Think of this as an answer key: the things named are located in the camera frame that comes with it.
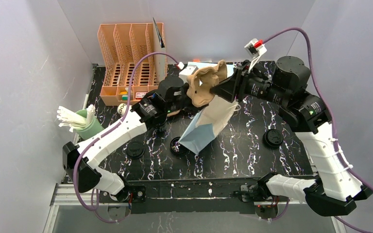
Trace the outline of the brown cardboard cup carrier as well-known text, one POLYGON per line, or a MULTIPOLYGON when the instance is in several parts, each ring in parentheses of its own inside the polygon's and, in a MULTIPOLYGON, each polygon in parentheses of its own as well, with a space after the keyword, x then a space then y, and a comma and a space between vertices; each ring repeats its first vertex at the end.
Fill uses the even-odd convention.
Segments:
POLYGON ((227 63, 220 60, 216 66, 203 67, 187 77, 189 88, 186 92, 195 107, 203 107, 214 98, 210 89, 227 79, 227 63))

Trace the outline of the light blue paper bag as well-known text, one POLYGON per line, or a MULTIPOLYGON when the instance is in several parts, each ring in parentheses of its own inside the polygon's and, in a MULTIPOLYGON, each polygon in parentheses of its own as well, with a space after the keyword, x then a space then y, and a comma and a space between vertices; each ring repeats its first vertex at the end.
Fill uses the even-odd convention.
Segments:
POLYGON ((215 96, 207 107, 195 115, 179 138, 179 144, 198 154, 220 134, 239 109, 237 101, 228 102, 215 96))

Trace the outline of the white paper coffee cup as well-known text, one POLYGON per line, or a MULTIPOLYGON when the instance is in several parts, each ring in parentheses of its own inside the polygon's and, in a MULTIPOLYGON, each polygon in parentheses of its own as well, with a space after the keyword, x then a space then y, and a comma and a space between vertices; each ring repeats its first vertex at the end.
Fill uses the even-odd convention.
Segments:
POLYGON ((118 106, 118 110, 117 112, 121 115, 121 116, 124 116, 127 108, 131 109, 131 105, 128 105, 127 103, 121 103, 119 106, 118 106))

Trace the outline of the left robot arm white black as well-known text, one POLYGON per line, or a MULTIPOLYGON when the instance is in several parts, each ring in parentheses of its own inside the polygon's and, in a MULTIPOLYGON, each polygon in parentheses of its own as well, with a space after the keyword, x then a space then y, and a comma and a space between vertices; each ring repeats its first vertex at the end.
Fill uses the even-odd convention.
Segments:
POLYGON ((125 188, 121 176, 101 169, 99 164, 116 149, 138 135, 165 125, 169 114, 191 103, 189 84, 179 77, 167 76, 156 90, 124 108, 122 117, 95 136, 63 145, 63 167, 74 182, 77 193, 92 189, 116 195, 125 188))

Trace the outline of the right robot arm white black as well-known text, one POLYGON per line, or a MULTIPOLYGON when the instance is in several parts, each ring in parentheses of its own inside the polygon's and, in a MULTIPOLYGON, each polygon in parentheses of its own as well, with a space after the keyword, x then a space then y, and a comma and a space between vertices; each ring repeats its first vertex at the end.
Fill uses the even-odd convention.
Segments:
POLYGON ((275 63, 269 79, 249 61, 235 68, 232 76, 211 88, 228 102, 253 96, 277 104, 279 116, 301 140, 318 171, 314 179, 298 179, 271 172, 254 188, 242 191, 250 197, 284 196, 305 202, 321 216, 346 216, 373 191, 349 172, 343 151, 332 135, 332 118, 324 101, 306 90, 311 75, 304 62, 284 56, 275 63))

